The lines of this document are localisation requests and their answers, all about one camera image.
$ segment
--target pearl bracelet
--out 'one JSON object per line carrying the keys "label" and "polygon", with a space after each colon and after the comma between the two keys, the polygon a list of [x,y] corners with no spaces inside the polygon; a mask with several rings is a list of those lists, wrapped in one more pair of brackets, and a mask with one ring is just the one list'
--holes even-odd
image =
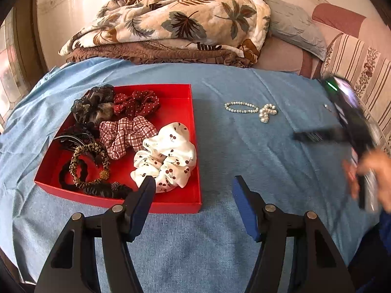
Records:
{"label": "pearl bracelet", "polygon": [[[240,110],[240,109],[232,109],[230,108],[229,106],[231,105],[243,105],[243,106],[248,106],[250,108],[254,108],[254,109],[251,109],[251,110]],[[231,101],[231,102],[227,102],[226,104],[224,104],[224,107],[225,107],[225,110],[228,110],[230,112],[237,112],[237,113],[256,113],[259,111],[259,108],[255,105],[252,105],[252,104],[249,104],[248,102],[243,102],[243,101]]]}

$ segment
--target pearl necklace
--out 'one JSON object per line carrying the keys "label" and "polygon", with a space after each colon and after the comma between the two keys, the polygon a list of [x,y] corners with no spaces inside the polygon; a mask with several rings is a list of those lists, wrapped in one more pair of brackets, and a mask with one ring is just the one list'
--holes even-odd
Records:
{"label": "pearl necklace", "polygon": [[[240,110],[240,109],[232,109],[229,106],[231,105],[243,105],[243,106],[248,106],[250,108],[255,108],[255,109],[250,109],[250,110]],[[243,102],[243,101],[231,101],[227,102],[224,104],[224,107],[226,110],[230,112],[236,112],[236,113],[257,113],[259,111],[259,119],[263,123],[267,123],[269,121],[269,114],[277,114],[276,106],[273,104],[266,104],[263,106],[261,110],[253,104],[249,104],[248,102]]]}
{"label": "pearl necklace", "polygon": [[[251,108],[255,108],[255,110],[235,110],[230,108],[231,105],[243,105],[243,106],[249,106]],[[237,112],[237,113],[256,113],[259,111],[259,108],[255,105],[249,104],[248,102],[243,101],[231,101],[224,104],[225,110],[228,110],[230,112]]]}

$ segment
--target human hand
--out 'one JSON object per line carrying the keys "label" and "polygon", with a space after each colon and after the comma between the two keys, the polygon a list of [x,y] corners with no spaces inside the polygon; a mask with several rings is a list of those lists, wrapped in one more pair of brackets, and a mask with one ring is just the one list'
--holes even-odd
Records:
{"label": "human hand", "polygon": [[359,185],[356,174],[365,175],[370,170],[376,174],[378,183],[378,199],[383,209],[391,213],[391,159],[386,153],[374,150],[366,153],[360,160],[357,168],[354,164],[343,161],[343,168],[349,183],[350,194],[353,199],[358,198]]}

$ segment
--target white scrunchie with cherry print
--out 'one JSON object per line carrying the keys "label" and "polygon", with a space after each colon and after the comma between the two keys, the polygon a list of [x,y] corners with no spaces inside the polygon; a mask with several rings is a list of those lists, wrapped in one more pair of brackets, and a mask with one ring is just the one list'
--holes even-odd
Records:
{"label": "white scrunchie with cherry print", "polygon": [[155,178],[156,193],[185,187],[196,166],[197,154],[184,124],[174,122],[164,126],[157,136],[144,139],[143,147],[146,151],[136,153],[136,170],[130,173],[138,187],[147,175]]}

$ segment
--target scrunchie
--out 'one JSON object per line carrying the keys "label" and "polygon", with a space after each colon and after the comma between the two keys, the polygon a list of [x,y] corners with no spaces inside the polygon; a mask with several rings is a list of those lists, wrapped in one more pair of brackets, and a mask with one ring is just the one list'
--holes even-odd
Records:
{"label": "scrunchie", "polygon": [[133,147],[136,152],[144,149],[143,140],[158,134],[154,125],[142,116],[133,120],[105,121],[100,124],[99,130],[100,142],[113,160],[123,157],[128,147]]}
{"label": "scrunchie", "polygon": [[[77,164],[79,162],[79,157],[82,154],[87,154],[88,152],[91,152],[95,155],[98,155],[102,159],[102,165],[103,165],[103,171],[99,173],[99,178],[94,179],[92,182],[83,182],[80,177],[77,176]],[[106,150],[103,146],[99,145],[98,143],[90,143],[87,145],[79,145],[77,148],[75,148],[75,152],[71,158],[71,163],[69,165],[69,173],[74,178],[74,183],[77,188],[84,188],[88,185],[94,185],[97,183],[100,183],[102,180],[107,180],[110,177],[110,170],[109,170],[110,162],[109,158],[107,156]]]}
{"label": "scrunchie", "polygon": [[130,120],[137,115],[145,117],[159,107],[159,98],[151,90],[134,91],[131,97],[125,94],[117,94],[114,97],[114,113],[125,114]]}
{"label": "scrunchie", "polygon": [[102,121],[113,117],[113,99],[114,87],[112,85],[92,87],[81,99],[74,101],[71,112],[77,123],[93,122],[98,127]]}
{"label": "scrunchie", "polygon": [[146,151],[140,150],[134,156],[136,170],[130,177],[138,187],[145,176],[154,177],[156,193],[185,187],[197,163],[196,148],[189,140],[189,130],[184,124],[174,122],[164,126],[157,136],[143,141]]}

